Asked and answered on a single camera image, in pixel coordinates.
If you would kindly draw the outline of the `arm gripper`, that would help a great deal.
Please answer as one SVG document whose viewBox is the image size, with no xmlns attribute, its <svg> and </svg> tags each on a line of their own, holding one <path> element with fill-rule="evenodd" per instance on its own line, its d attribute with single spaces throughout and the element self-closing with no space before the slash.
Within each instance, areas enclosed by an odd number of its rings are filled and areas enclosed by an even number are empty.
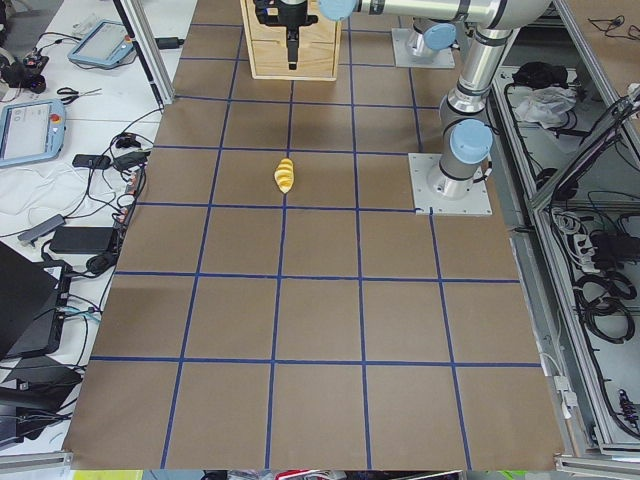
<svg viewBox="0 0 640 480">
<path fill-rule="evenodd" d="M 288 69 L 296 70 L 299 58 L 299 28 L 316 24 L 318 16 L 309 13 L 307 0 L 254 0 L 253 3 L 260 24 L 287 28 Z"/>
</svg>

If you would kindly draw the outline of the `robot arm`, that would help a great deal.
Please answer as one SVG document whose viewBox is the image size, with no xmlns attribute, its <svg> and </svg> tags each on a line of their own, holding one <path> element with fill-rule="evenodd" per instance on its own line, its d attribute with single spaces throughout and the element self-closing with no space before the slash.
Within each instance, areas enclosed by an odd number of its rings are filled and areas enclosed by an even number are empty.
<svg viewBox="0 0 640 480">
<path fill-rule="evenodd" d="M 300 29 L 318 22 L 306 1 L 255 1 L 255 17 L 265 27 L 285 32 L 287 63 L 297 68 Z M 456 86 L 440 107 L 442 118 L 478 118 L 486 106 L 486 95 L 514 32 L 538 19 L 546 1 L 320 1 L 321 15 L 340 22 L 354 13 L 410 15 L 416 19 L 459 21 L 475 25 L 475 33 Z"/>
<path fill-rule="evenodd" d="M 414 17 L 406 48 L 414 57 L 427 58 L 451 47 L 456 35 L 456 27 L 451 22 Z"/>
</svg>

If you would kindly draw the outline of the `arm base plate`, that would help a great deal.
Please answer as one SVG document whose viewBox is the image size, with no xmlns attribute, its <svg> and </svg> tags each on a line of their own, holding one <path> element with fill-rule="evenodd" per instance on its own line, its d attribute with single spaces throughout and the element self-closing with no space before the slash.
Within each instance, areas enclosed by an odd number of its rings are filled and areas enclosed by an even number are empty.
<svg viewBox="0 0 640 480">
<path fill-rule="evenodd" d="M 423 33 L 415 29 L 394 28 L 392 45 L 395 66 L 402 68 L 453 69 L 451 46 L 456 40 L 453 24 L 438 23 Z"/>
<path fill-rule="evenodd" d="M 417 215 L 491 216 L 493 214 L 483 171 L 478 167 L 471 179 L 458 181 L 440 169 L 441 155 L 410 153 L 409 172 L 414 211 Z"/>
</svg>

